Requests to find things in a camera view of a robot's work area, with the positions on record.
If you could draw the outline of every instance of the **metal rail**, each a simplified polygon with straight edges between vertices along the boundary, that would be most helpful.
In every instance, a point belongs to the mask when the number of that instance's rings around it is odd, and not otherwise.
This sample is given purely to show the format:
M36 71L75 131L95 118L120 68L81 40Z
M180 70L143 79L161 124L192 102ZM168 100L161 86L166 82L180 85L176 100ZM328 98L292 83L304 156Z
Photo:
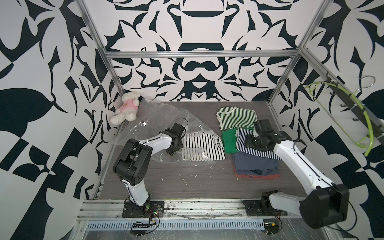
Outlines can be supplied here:
M106 51L107 58L198 58L294 56L296 50L207 50L207 51Z
M307 43L311 40L315 30L320 25L321 21L324 18L324 15L328 9L328 7L333 3L333 0L323 0L320 4L319 9L317 10L315 16L312 19L311 24L307 28L307 31L305 32L303 39L300 41L299 45L296 48L296 51L299 51L300 48L303 46L306 46ZM294 67L296 66L297 62L300 59L300 55L296 55L294 58L291 59L291 61L288 63L287 67L285 68L285 71L283 72L282 76L280 77L275 89L273 90L270 98L268 99L268 102L270 104L273 103L273 101L276 99L276 97L279 95L282 87L284 86L285 82L288 79L289 74L292 72Z

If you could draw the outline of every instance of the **folded shirt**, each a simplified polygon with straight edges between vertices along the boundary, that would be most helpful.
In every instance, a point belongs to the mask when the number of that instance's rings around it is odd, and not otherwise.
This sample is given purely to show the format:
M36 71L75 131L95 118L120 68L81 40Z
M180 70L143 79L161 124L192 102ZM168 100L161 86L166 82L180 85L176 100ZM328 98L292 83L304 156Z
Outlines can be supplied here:
M222 131L221 136L223 138L224 143L224 152L225 153L235 153L239 152L239 150L236 149L236 131L238 128L231 128L225 131Z
M237 141L236 141L236 149L240 152L245 152L251 155L259 156L259 157L267 157L272 159L278 159L281 160L274 152L268 151L268 152L262 152L250 147L245 146L245 136L248 134L253 135L253 131L249 129L243 129L239 128L237 130Z
M191 161L223 160L224 147L221 139L213 134L194 132L185 134L180 149L183 159Z
M239 175L267 176L279 173L279 163L276 159L237 152L233 154L233 162Z
M248 175L248 174L242 174L245 172L242 172L239 170L239 173L236 171L236 166L233 164L233 168L235 171L235 175L237 178L255 178L255 179L277 179L281 177L280 173L273 174L273 175L268 175L268 176L258 176L258 175Z
M254 110L238 107L218 108L216 118L221 131L238 127L254 127L253 123L257 121Z

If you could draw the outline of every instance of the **plastic bag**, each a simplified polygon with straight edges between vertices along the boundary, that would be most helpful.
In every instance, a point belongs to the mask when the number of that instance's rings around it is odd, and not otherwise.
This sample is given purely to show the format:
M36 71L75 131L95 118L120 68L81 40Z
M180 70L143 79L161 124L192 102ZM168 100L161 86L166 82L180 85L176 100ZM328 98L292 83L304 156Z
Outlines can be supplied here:
M128 123L114 144L124 146L131 138L139 141L155 137L160 131L172 128L175 121L185 127L184 147L172 156L161 150L151 159L177 165L204 165L225 159L219 136L188 110L146 99L140 102L136 120Z

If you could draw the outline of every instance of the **pink shirt on teddy bear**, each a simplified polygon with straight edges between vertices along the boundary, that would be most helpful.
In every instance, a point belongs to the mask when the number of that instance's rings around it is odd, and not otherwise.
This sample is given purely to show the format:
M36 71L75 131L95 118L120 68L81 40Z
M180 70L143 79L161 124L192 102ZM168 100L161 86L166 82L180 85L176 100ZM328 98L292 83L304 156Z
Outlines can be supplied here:
M132 99L132 100L126 101L121 107L119 107L119 110L121 112L124 112L124 110L126 110L128 108L133 108L133 109L135 109L137 111L139 106L136 106L135 104L133 104L133 99Z

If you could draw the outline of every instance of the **stack of folded clothes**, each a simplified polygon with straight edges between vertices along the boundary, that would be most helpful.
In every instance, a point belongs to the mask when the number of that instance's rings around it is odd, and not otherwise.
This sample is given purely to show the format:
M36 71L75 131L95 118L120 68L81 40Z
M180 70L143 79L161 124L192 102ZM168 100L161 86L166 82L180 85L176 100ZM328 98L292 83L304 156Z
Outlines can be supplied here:
M256 112L237 107L219 108L216 114L224 152L233 154L233 167L238 178L276 179L280 158L272 151L262 152L245 146L245 136L254 134Z

